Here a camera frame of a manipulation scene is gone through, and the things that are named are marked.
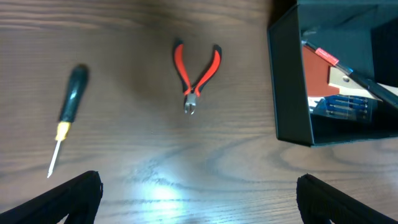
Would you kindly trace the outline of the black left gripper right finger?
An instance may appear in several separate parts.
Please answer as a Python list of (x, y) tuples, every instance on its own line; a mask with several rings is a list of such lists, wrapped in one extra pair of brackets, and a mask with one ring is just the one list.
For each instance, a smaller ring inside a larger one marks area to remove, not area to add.
[(297, 205), (304, 224), (397, 224), (322, 180), (305, 174), (297, 179)]

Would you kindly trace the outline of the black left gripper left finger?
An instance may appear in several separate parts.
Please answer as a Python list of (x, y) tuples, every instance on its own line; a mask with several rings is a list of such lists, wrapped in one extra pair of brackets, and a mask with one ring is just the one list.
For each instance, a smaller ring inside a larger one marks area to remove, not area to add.
[(103, 196), (97, 171), (87, 171), (1, 214), (1, 223), (93, 224)]

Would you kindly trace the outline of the small hammer red black handle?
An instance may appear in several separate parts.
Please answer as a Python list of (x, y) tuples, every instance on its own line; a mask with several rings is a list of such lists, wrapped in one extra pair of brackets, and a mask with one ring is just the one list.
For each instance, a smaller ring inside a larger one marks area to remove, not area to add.
[(381, 100), (397, 110), (397, 87), (377, 83), (359, 72), (341, 63), (336, 57), (311, 43), (308, 36), (316, 30), (301, 31), (302, 45), (311, 49), (317, 56), (331, 65), (327, 85), (339, 89), (339, 93), (348, 96), (361, 96)]

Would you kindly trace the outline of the blue drill bit set case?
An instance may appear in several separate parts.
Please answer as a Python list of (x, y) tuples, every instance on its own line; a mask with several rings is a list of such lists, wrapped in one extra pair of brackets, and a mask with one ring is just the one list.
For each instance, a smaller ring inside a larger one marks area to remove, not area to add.
[(361, 123), (372, 121), (371, 100), (359, 96), (333, 95), (324, 97), (308, 97), (311, 114), (333, 119), (343, 119)]

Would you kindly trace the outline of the orange scraper wooden handle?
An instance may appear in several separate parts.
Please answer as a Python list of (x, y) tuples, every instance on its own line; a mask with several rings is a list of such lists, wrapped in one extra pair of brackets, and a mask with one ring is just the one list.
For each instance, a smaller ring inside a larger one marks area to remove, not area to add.
[(327, 85), (331, 65), (311, 49), (302, 48), (307, 95), (313, 97), (342, 95), (339, 89)]

